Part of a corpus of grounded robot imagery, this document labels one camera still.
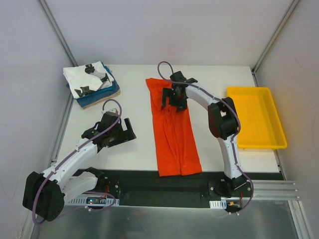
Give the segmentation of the orange t shirt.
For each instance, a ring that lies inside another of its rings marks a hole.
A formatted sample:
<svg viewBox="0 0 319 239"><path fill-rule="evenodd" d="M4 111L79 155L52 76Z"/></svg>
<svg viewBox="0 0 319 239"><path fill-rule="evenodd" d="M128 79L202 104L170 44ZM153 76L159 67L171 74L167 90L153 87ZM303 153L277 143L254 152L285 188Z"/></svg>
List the orange t shirt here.
<svg viewBox="0 0 319 239"><path fill-rule="evenodd" d="M162 108L162 90L170 89L171 83L149 78L146 79L146 85L150 92L159 176L201 173L189 110L177 112L170 105Z"/></svg>

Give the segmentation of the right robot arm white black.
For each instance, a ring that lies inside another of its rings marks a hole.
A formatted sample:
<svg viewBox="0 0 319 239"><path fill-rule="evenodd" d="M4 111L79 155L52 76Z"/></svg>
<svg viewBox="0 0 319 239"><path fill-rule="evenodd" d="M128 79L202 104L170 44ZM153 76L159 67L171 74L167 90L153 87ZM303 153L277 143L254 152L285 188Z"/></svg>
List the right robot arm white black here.
<svg viewBox="0 0 319 239"><path fill-rule="evenodd" d="M181 71L174 72L170 80L171 87L162 90L161 108L170 105L176 112L183 112L187 109L187 100L191 99L207 110L209 130L219 142L224 164L224 179L214 186L214 192L226 198L238 195L248 178L239 159L237 135L241 124L233 100L212 95L196 79L187 79Z"/></svg>

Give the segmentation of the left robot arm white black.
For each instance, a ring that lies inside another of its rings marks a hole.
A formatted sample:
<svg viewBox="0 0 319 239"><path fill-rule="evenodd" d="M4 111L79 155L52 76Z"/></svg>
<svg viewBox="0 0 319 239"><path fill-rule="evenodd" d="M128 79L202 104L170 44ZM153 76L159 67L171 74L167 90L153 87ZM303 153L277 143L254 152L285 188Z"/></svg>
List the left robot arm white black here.
<svg viewBox="0 0 319 239"><path fill-rule="evenodd" d="M65 158L41 173L33 171L26 179L22 205L32 216L50 222L62 212L65 204L81 194L92 191L105 198L118 192L116 183L94 167L75 176L80 166L93 159L103 148L110 148L136 139L129 118L121 119L108 111L102 119L81 135L76 146Z"/></svg>

